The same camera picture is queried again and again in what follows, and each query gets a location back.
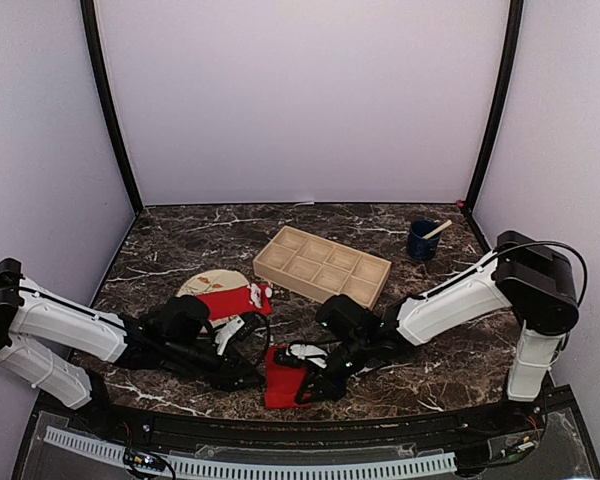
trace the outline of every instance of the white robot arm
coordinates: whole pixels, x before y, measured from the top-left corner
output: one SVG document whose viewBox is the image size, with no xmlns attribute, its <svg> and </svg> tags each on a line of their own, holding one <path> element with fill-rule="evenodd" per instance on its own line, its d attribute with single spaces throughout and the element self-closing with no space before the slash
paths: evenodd
<svg viewBox="0 0 600 480">
<path fill-rule="evenodd" d="M 331 330 L 341 344 L 330 354 L 322 351 L 320 363 L 315 361 L 317 354 L 309 362 L 300 362 L 298 344 L 275 357 L 281 365 L 309 368 L 295 401 L 341 398 L 346 393 L 346 378 L 360 371 L 370 358 L 389 360 L 464 322 L 513 307 L 524 320 L 506 396 L 515 402 L 533 402 L 578 320 L 581 301 L 575 298 L 568 259 L 538 243 L 562 246 L 505 232 L 498 237 L 496 249 L 475 265 L 428 292 L 406 297 L 383 318 L 344 295 L 327 300 L 316 321 Z"/>
<path fill-rule="evenodd" d="M 86 412 L 94 403 L 100 410 L 106 408 L 104 381 L 68 363 L 37 338 L 124 368 L 202 376 L 227 391 L 264 383 L 256 365 L 231 346 L 249 335 L 262 315 L 243 314 L 216 334 L 208 322 L 208 307 L 196 297 L 184 296 L 171 298 L 139 320 L 131 319 L 55 295 L 22 276 L 20 268 L 13 259 L 0 262 L 0 366 L 71 409 Z M 211 333 L 198 338 L 203 327 Z"/>
</svg>

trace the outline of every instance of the red cloth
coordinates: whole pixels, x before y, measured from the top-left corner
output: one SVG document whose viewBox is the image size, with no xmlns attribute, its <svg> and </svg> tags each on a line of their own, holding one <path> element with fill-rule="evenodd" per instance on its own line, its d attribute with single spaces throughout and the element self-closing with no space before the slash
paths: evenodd
<svg viewBox="0 0 600 480">
<path fill-rule="evenodd" d="M 268 409 L 309 407 L 309 404 L 298 405 L 294 401 L 307 369 L 283 367 L 273 360 L 276 351 L 285 348 L 271 347 L 267 352 L 267 392 L 264 394 L 264 403 Z"/>
<path fill-rule="evenodd" d="M 251 288 L 248 286 L 234 290 L 225 290 L 223 292 L 203 293 L 196 295 L 196 297 L 209 307 L 211 311 L 209 320 L 211 321 L 247 312 L 259 312 L 263 315 L 269 315 L 273 309 L 271 308 L 269 298 L 265 294 L 265 290 L 268 287 L 266 285 L 258 285 L 258 287 L 260 287 L 261 291 L 260 301 L 262 302 L 262 308 L 256 307 L 251 301 Z"/>
</svg>

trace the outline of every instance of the blue cup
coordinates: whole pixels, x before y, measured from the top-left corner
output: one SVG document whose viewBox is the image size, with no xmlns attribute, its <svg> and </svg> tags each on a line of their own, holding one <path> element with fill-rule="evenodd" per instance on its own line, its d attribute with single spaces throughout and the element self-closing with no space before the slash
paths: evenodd
<svg viewBox="0 0 600 480">
<path fill-rule="evenodd" d="M 431 220 L 421 219 L 411 222 L 407 238 L 407 253 L 411 258 L 418 262 L 426 262 L 436 256 L 440 233 L 428 240 L 422 238 L 436 228 L 438 228 L 438 224 Z"/>
</svg>

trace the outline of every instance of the marble surface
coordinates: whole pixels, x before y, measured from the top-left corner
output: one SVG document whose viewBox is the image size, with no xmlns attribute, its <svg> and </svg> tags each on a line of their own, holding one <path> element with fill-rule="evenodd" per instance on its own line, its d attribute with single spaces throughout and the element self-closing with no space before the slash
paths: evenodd
<svg viewBox="0 0 600 480">
<path fill-rule="evenodd" d="M 438 254 L 421 264 L 406 254 L 409 222 L 451 219 Z M 216 268 L 253 279 L 252 262 L 284 225 L 393 262 L 375 311 L 428 290 L 480 258 L 476 239 L 453 205 L 229 205 L 151 207 L 115 260 L 96 308 L 138 316 L 174 295 L 192 275 Z M 329 338 L 313 318 L 318 304 L 274 288 L 273 344 Z M 258 348 L 256 331 L 245 354 Z M 509 311 L 452 329 L 394 366 L 350 379 L 345 398 L 310 408 L 266 410 L 264 389 L 225 393 L 162 371 L 116 368 L 76 352 L 73 362 L 104 375 L 120 405 L 205 417 L 251 420 L 359 420 L 431 413 L 496 402 L 512 363 L 519 327 Z"/>
</svg>

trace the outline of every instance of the wooden stick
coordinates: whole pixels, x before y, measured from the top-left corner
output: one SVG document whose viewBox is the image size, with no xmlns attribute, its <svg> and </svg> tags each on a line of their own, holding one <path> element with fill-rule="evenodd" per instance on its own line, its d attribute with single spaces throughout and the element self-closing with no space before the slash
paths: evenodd
<svg viewBox="0 0 600 480">
<path fill-rule="evenodd" d="M 429 240 L 431 237 L 436 236 L 438 233 L 440 233 L 442 230 L 444 230 L 445 228 L 448 228 L 451 226 L 453 222 L 451 220 L 447 220 L 446 222 L 444 222 L 442 225 L 440 225 L 438 228 L 436 228 L 435 230 L 430 231 L 429 233 L 427 233 L 424 237 L 425 240 Z"/>
</svg>

